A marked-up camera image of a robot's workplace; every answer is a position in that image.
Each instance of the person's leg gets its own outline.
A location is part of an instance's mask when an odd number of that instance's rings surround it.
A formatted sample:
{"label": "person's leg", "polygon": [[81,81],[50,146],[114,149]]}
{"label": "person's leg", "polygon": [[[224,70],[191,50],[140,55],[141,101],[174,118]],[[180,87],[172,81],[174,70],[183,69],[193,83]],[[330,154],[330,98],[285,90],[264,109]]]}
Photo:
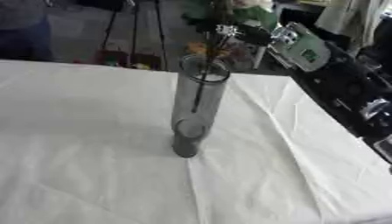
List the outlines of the person's leg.
{"label": "person's leg", "polygon": [[29,60],[32,50],[18,31],[0,31],[0,59]]}
{"label": "person's leg", "polygon": [[24,30],[24,36],[31,47],[31,59],[39,61],[52,61],[51,27],[47,17],[39,24]]}
{"label": "person's leg", "polygon": [[18,30],[0,31],[0,59],[51,61],[51,31],[47,18]]}

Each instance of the white tablecloth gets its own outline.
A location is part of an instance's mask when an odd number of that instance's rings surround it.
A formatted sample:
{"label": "white tablecloth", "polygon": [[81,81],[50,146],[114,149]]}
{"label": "white tablecloth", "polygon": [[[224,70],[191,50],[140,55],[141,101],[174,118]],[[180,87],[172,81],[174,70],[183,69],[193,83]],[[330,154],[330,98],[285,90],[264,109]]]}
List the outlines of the white tablecloth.
{"label": "white tablecloth", "polygon": [[0,223],[391,223],[388,166],[287,77],[234,74],[177,157],[176,75],[0,62]]}

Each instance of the tripod leg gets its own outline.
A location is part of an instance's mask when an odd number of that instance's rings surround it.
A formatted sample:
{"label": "tripod leg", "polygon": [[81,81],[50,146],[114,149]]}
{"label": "tripod leg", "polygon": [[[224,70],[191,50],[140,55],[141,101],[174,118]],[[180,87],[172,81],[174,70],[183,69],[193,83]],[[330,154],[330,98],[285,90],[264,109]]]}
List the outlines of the tripod leg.
{"label": "tripod leg", "polygon": [[135,4],[135,17],[134,17],[134,24],[133,24],[133,36],[132,36],[132,50],[130,54],[130,64],[135,64],[135,56],[137,50],[137,24],[139,19],[139,11],[140,11],[140,3],[136,2]]}
{"label": "tripod leg", "polygon": [[159,36],[161,38],[162,54],[164,57],[164,70],[168,71],[167,55],[166,55],[166,47],[165,47],[165,34],[164,34],[164,29],[162,27],[160,0],[155,0],[155,11],[157,13],[157,25],[158,25],[158,29],[159,29]]}
{"label": "tripod leg", "polygon": [[106,32],[105,39],[103,40],[103,43],[101,45],[101,49],[102,50],[106,49],[106,44],[108,43],[108,39],[109,39],[110,33],[113,30],[113,23],[116,20],[116,16],[117,16],[117,11],[113,11],[112,17],[110,18],[110,22],[108,23],[108,28],[105,31]]}

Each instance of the floor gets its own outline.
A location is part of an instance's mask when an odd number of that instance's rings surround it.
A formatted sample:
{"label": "floor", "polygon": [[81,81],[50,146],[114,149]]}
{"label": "floor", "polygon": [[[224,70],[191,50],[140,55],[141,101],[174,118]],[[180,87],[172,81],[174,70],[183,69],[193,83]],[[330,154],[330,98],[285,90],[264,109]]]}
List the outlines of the floor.
{"label": "floor", "polygon": [[[49,8],[53,54],[58,62],[94,64],[95,54],[101,48],[112,12],[82,7],[70,1],[55,0],[54,7]],[[173,72],[179,70],[179,59],[185,54],[186,43],[202,40],[201,35],[181,18],[182,3],[182,0],[164,0],[161,7],[168,65]],[[118,13],[108,40],[109,50],[130,52],[133,17],[130,7]],[[142,2],[136,51],[161,55],[158,34],[154,4]],[[270,66],[263,63],[258,70],[247,73],[276,74],[277,71],[272,71]]]}

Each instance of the clear glass cylinder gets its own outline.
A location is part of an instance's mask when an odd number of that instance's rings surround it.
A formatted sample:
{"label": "clear glass cylinder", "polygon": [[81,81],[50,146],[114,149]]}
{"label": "clear glass cylinder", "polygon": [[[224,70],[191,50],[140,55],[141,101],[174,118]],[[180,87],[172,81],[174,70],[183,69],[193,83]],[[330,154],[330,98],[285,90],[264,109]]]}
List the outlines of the clear glass cylinder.
{"label": "clear glass cylinder", "polygon": [[199,55],[185,56],[180,62],[171,127],[175,134],[173,149],[183,158],[195,156],[199,143],[208,135],[230,76],[218,59],[205,74],[206,63]]}

